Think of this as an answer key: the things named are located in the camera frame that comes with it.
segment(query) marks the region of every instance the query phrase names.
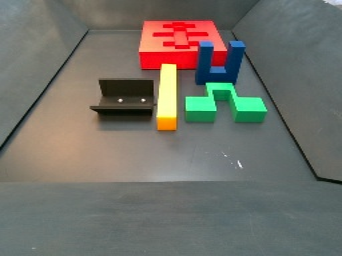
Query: toy block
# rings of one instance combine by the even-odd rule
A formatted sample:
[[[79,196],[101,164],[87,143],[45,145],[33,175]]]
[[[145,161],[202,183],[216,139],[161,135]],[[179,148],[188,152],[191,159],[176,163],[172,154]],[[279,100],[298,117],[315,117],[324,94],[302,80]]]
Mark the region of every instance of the toy block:
[[[235,122],[260,123],[267,114],[267,108],[260,98],[239,97],[230,102]]]
[[[227,101],[235,122],[260,123],[267,114],[263,100],[239,97],[232,83],[206,83],[204,97],[186,97],[186,121],[214,122],[215,101]]]
[[[153,80],[99,79],[101,100],[91,110],[101,115],[148,115],[153,112]]]
[[[157,131],[175,131],[176,121],[176,65],[163,64],[156,110]]]
[[[198,45],[203,40],[214,45],[212,65],[224,65],[227,48],[212,21],[145,21],[139,46],[140,68],[160,69],[161,64],[168,63],[176,64],[178,69],[195,69]]]
[[[186,97],[186,121],[214,122],[216,104],[211,97]]]
[[[236,83],[240,63],[246,46],[242,41],[230,41],[228,54],[224,66],[211,66],[212,44],[208,41],[199,42],[198,68],[195,81],[198,85],[207,82]]]

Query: red puzzle block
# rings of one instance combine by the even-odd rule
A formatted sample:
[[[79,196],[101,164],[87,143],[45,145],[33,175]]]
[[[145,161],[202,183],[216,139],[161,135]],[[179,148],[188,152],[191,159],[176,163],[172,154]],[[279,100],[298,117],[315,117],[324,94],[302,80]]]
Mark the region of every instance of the red puzzle block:
[[[214,43],[212,66],[224,66],[227,48],[212,21],[145,21],[139,47],[141,69],[196,69],[199,41]]]

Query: green block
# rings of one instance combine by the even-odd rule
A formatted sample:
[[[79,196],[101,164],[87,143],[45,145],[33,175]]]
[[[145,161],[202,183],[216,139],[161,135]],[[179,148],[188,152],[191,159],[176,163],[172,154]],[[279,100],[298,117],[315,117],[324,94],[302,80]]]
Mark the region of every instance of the green block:
[[[207,83],[204,97],[186,97],[186,121],[214,122],[215,101],[227,101],[235,122],[263,122],[267,108],[256,97],[239,97],[231,83]]]
[[[186,121],[214,122],[216,104],[211,97],[186,97]]]
[[[239,97],[230,102],[230,107],[235,122],[263,122],[267,108],[260,98]]]
[[[232,90],[231,83],[206,83],[206,94],[212,95],[215,101],[228,100]]]

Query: black bracket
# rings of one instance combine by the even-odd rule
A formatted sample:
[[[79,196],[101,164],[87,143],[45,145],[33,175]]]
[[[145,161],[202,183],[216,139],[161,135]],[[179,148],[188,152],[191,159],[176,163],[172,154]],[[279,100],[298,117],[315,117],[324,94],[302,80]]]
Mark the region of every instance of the black bracket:
[[[153,80],[99,79],[101,100],[91,109],[104,115],[152,115]]]

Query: long yellow bar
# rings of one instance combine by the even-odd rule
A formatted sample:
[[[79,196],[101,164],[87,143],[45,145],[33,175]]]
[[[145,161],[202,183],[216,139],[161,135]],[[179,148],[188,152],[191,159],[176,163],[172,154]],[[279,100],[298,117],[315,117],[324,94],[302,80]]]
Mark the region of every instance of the long yellow bar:
[[[176,65],[161,64],[156,110],[156,130],[176,130]]]

